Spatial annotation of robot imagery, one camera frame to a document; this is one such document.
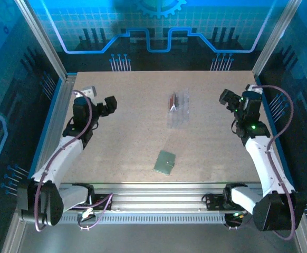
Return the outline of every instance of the table surface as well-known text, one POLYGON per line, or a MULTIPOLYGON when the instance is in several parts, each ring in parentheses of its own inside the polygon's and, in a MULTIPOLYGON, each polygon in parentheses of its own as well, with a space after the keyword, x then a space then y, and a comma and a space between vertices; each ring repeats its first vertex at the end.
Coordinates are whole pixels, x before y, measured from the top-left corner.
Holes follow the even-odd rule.
MULTIPOLYGON (((93 137, 63 182, 259 182, 250 155, 231 133, 233 115, 218 101, 241 94, 251 71, 79 72, 74 89, 95 86, 97 102, 114 95, 118 108, 99 119, 93 137), (167 128, 168 100, 189 89, 189 122, 167 128), (169 176, 153 170, 161 150, 176 155, 169 176)), ((72 96, 66 121, 73 115, 72 96)), ((261 120, 268 126, 263 107, 261 120)))

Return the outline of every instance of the gear logo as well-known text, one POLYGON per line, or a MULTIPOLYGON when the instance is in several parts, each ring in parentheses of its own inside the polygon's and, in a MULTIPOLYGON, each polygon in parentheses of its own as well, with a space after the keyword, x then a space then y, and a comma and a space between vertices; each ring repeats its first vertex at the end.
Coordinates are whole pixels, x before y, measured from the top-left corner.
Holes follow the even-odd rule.
POLYGON ((143 15, 149 14, 150 17, 168 17, 174 15, 175 11, 181 10, 181 5, 186 4, 185 0, 137 0, 137 9, 143 15))
POLYGON ((14 0, 0 0, 0 22, 8 24, 15 18, 15 2, 14 0))

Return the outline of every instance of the white connector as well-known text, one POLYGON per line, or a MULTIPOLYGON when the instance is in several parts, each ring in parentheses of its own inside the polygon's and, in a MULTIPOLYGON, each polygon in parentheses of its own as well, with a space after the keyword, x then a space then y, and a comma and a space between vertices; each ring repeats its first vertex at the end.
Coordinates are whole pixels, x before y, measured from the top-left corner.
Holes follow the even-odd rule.
MULTIPOLYGON (((85 87, 81 90, 81 92, 86 95, 87 97, 89 97, 91 99, 91 102, 94 104, 94 105, 97 105, 96 101, 95 101, 95 97, 97 95, 96 93, 96 88, 94 86, 88 86, 88 87, 85 87)), ((80 93, 75 93, 75 96, 77 98, 81 97, 82 95, 80 93)))
POLYGON ((93 210, 92 208, 88 208, 86 211, 84 211, 82 213, 82 219, 86 219, 89 217, 89 215, 93 215, 94 212, 92 210, 93 210))

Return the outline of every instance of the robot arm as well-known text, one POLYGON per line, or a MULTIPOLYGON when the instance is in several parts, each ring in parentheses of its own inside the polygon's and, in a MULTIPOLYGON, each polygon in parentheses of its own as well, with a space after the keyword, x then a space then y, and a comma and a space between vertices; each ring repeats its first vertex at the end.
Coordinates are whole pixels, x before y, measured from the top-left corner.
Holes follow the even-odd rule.
POLYGON ((39 223, 55 226, 61 219, 62 213, 82 203, 91 204, 94 199, 93 187, 86 184, 74 184, 67 189, 60 189, 62 179, 73 161, 87 146, 93 135, 93 129, 98 127, 99 117, 108 116, 114 113, 117 108, 117 101, 114 96, 105 98, 106 105, 96 104, 94 87, 88 87, 82 91, 87 97, 92 108, 92 120, 89 127, 78 138, 77 136, 85 129, 89 118, 89 106, 85 98, 76 95, 73 105, 73 122, 68 122, 62 133, 62 138, 56 150, 61 152, 53 159, 48 159, 46 164, 35 173, 31 179, 22 181, 17 188, 17 208, 20 219, 28 222, 35 222, 34 202, 37 185, 42 179, 46 166, 51 162, 48 172, 43 180, 39 199, 39 223), (63 146, 73 141, 65 149, 63 146))
POLYGON ((242 140, 243 146, 251 155, 257 169, 263 196, 259 196, 243 184, 228 184, 224 189, 226 206, 235 205, 243 207, 253 215, 256 227, 262 230, 290 230, 291 215, 287 198, 282 184, 290 193, 295 212, 295 227, 297 228, 306 205, 301 194, 295 192, 294 187, 286 178, 280 163, 271 147, 267 151, 270 142, 270 133, 266 125, 259 121, 260 106, 262 101, 262 89, 255 85, 248 85, 242 96, 232 91, 224 90, 219 99, 221 104, 228 104, 235 117, 236 132, 242 140), (279 181, 274 169, 267 157, 270 152, 276 171, 282 179, 279 181))

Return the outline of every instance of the green card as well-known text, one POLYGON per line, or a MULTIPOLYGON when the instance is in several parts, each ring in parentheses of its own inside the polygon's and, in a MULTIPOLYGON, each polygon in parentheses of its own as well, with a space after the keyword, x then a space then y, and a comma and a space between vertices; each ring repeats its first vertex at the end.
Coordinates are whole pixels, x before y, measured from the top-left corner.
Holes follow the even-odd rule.
POLYGON ((170 175, 172 168, 175 166, 175 159, 175 154, 161 150, 159 152, 154 170, 165 175, 170 175))

